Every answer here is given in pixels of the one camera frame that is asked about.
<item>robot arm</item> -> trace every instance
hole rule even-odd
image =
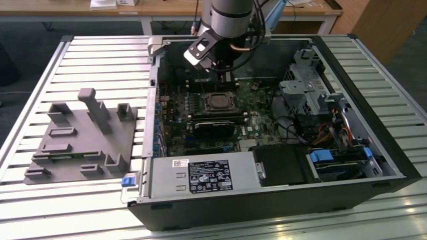
[[[276,2],[264,19],[261,6],[267,2],[268,0],[261,4],[259,0],[204,0],[199,38],[184,53],[185,59],[196,68],[225,73],[249,61],[267,31],[277,24],[287,1]],[[255,37],[251,47],[244,46],[247,37]],[[233,66],[241,53],[249,53],[248,58]]]

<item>sticker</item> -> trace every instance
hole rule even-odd
[[[136,15],[139,14],[137,11],[120,11],[119,14],[123,14],[123,15]]]
[[[187,164],[192,194],[233,190],[228,160],[189,162]]]
[[[172,161],[172,168],[187,167],[187,166],[188,166],[188,159],[175,159]]]

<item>barcode sticker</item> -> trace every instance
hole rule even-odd
[[[188,159],[175,159],[172,161],[172,168],[188,167]]]

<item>motherboard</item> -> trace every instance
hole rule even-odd
[[[215,81],[189,79],[160,98],[169,157],[244,152],[281,142],[268,109],[272,87],[235,79],[232,91],[213,91]]]

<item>table leg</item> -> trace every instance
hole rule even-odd
[[[151,16],[141,16],[140,19],[141,31],[145,36],[153,35],[152,31],[152,17]]]
[[[319,35],[327,35],[331,33],[331,30],[332,30],[332,27],[333,27],[333,24],[336,21],[336,17],[337,16],[332,15],[325,18],[325,20],[323,21],[321,26],[319,28],[319,32],[317,32]]]

